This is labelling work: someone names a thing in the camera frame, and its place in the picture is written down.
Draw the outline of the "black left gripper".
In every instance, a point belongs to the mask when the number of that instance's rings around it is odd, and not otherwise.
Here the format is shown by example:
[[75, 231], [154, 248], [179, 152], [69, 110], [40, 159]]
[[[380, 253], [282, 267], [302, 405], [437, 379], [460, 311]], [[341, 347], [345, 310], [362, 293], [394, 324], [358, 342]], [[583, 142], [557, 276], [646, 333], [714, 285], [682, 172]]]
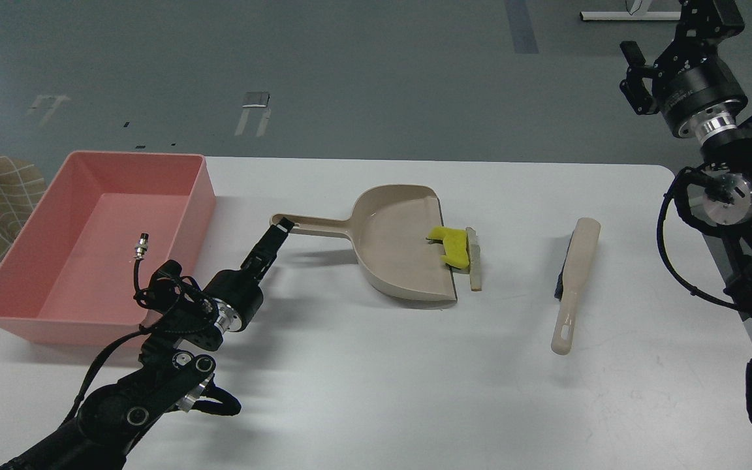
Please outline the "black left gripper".
[[240, 270], [221, 270], [206, 285], [205, 294], [217, 306], [217, 327], [221, 332], [241, 332], [262, 305], [260, 280], [275, 262], [278, 251], [294, 229], [289, 218], [268, 227], [240, 265]]

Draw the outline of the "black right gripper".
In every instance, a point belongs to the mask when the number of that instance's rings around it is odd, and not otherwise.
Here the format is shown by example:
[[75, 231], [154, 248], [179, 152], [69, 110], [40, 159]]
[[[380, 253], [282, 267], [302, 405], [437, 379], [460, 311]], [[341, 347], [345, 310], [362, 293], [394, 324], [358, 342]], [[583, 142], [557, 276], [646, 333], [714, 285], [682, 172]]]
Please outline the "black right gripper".
[[[675, 39], [654, 63], [647, 63], [637, 42], [619, 48], [627, 62], [619, 89], [639, 116], [661, 113], [676, 138], [687, 138], [687, 122], [697, 113], [723, 104], [734, 115], [748, 98], [719, 57], [719, 45], [743, 32], [734, 1], [681, 1]], [[644, 80], [651, 80], [651, 89]]]

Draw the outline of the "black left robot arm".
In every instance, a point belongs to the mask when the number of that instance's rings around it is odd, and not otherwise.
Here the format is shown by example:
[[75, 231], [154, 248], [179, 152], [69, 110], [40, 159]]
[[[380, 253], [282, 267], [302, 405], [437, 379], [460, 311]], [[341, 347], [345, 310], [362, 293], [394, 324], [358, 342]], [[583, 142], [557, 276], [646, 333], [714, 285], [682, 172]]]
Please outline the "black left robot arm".
[[[239, 399], [215, 383], [224, 333], [241, 332], [262, 306], [260, 282], [295, 228], [289, 218], [271, 224], [238, 270], [222, 270], [205, 287], [167, 260], [140, 285], [148, 235], [135, 250], [134, 299], [158, 314], [150, 325], [114, 340], [92, 361], [60, 426], [4, 469], [121, 469], [132, 449], [168, 413], [236, 416]], [[120, 345], [143, 338], [140, 368], [113, 384], [90, 390]]]

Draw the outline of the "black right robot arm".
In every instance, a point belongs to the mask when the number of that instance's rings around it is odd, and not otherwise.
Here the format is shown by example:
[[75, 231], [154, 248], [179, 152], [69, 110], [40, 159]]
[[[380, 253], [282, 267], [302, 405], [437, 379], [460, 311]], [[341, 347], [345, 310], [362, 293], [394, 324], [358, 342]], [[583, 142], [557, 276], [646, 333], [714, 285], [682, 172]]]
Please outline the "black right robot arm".
[[[698, 140], [702, 164], [681, 169], [657, 217], [657, 249], [666, 270], [689, 294], [752, 318], [752, 116], [737, 122], [748, 98], [718, 47], [744, 30], [734, 1], [683, 1], [675, 35], [653, 63], [633, 40], [619, 48], [627, 62], [619, 88], [638, 115], [660, 114], [676, 138]], [[726, 300], [687, 282], [665, 247], [665, 218], [722, 241], [731, 274]]]

